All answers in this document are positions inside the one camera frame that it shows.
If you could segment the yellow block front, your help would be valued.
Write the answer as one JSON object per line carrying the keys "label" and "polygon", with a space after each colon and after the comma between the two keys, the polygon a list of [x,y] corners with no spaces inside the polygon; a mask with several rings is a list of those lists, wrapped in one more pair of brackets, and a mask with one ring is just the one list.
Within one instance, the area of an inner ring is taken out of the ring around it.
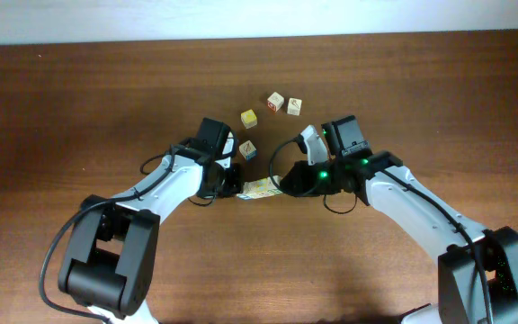
{"label": "yellow block front", "polygon": [[264,194],[266,196],[277,195],[276,187],[274,186],[274,183],[273,183],[273,178],[270,178],[270,177],[266,178],[266,185],[265,185]]}

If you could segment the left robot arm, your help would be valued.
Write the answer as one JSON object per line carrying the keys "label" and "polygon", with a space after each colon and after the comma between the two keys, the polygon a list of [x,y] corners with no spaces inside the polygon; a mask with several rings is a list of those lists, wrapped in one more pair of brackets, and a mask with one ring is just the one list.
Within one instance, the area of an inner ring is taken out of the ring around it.
{"label": "left robot arm", "polygon": [[63,227],[71,233],[58,288],[103,323],[154,323],[147,306],[160,225],[185,200],[206,207],[242,189],[235,133],[202,120],[193,137],[156,157],[158,166],[111,198],[88,196]]}

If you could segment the plain drawing block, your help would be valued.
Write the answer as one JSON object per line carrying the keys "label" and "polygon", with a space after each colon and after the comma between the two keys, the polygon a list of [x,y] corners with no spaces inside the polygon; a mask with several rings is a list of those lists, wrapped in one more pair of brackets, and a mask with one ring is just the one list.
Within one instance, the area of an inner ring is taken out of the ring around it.
{"label": "plain drawing block", "polygon": [[257,180],[253,182],[253,185],[251,186],[251,194],[255,199],[263,198],[265,197],[268,192],[268,184],[269,181],[265,179]]}

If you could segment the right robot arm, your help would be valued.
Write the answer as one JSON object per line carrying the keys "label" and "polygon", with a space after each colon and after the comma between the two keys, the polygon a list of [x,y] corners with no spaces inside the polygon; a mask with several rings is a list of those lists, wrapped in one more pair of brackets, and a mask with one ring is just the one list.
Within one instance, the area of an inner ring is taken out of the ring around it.
{"label": "right robot arm", "polygon": [[355,116],[292,138],[306,159],[277,188],[289,196],[345,192],[392,219],[434,261],[438,301],[400,323],[518,323],[518,232],[491,230],[422,185],[389,151],[373,152]]}

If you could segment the green letter N block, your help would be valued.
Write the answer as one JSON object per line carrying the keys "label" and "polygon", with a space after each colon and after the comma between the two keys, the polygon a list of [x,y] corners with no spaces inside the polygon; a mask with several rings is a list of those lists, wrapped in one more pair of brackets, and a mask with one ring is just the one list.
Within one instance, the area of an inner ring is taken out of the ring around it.
{"label": "green letter N block", "polygon": [[274,183],[274,186],[276,187],[277,194],[282,194],[280,181],[281,181],[281,177],[279,175],[273,176],[273,183]]}

